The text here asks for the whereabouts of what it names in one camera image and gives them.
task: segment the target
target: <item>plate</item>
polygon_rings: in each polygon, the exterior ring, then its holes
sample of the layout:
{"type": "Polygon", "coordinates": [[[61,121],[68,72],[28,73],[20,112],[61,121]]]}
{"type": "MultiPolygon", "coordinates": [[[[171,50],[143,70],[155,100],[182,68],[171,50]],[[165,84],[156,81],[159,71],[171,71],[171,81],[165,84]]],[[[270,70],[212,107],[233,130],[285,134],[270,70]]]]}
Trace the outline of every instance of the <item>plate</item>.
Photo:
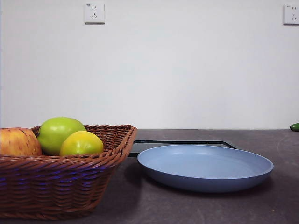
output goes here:
{"type": "Polygon", "coordinates": [[[170,145],[137,157],[144,172],[171,187],[198,192],[233,192],[263,182],[274,168],[258,154],[217,146],[170,145]]]}

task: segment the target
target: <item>gray countertop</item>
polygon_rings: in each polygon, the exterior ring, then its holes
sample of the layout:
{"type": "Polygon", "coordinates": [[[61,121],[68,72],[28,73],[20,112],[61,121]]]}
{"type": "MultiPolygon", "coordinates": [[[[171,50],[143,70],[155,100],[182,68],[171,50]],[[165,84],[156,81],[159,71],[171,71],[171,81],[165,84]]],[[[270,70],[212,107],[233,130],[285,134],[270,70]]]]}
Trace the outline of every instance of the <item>gray countertop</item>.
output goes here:
{"type": "MultiPolygon", "coordinates": [[[[128,157],[95,211],[62,224],[298,224],[299,132],[291,130],[139,130],[137,140],[222,140],[274,163],[262,184],[240,192],[195,193],[148,178],[128,157]]],[[[4,224],[57,221],[2,219],[4,224]]]]}

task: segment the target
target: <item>green vegetable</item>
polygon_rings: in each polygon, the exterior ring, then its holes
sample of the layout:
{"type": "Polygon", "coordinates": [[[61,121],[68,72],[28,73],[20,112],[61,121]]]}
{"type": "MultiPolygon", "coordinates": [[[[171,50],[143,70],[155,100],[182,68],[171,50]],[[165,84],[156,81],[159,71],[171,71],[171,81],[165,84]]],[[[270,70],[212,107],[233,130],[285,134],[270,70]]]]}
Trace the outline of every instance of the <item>green vegetable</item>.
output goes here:
{"type": "Polygon", "coordinates": [[[291,125],[290,129],[295,132],[299,132],[299,123],[291,125]]]}

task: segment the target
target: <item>outlet faceplate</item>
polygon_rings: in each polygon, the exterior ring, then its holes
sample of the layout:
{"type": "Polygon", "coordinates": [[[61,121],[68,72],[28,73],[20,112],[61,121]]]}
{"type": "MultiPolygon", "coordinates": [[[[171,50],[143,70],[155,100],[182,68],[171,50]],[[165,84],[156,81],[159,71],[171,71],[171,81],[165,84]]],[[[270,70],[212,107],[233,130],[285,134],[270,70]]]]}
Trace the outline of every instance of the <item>outlet faceplate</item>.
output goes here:
{"type": "Polygon", "coordinates": [[[85,4],[85,24],[105,24],[105,4],[103,2],[85,4]]]}
{"type": "Polygon", "coordinates": [[[284,24],[299,25],[299,4],[284,5],[284,24]]]}

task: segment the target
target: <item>apple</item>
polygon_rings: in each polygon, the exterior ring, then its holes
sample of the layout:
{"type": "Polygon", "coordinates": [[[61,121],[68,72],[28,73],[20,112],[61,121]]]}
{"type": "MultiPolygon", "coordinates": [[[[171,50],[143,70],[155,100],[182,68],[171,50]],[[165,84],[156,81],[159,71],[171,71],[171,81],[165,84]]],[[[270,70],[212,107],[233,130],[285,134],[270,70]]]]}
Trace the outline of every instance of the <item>apple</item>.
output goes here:
{"type": "Polygon", "coordinates": [[[0,129],[0,155],[39,156],[41,145],[33,131],[24,127],[0,129]]]}
{"type": "Polygon", "coordinates": [[[71,134],[61,145],[60,156],[76,154],[99,154],[104,151],[102,140],[91,132],[71,134]]]}
{"type": "Polygon", "coordinates": [[[74,132],[86,131],[84,125],[73,118],[55,117],[43,122],[37,139],[48,155],[59,155],[62,143],[74,132]]]}

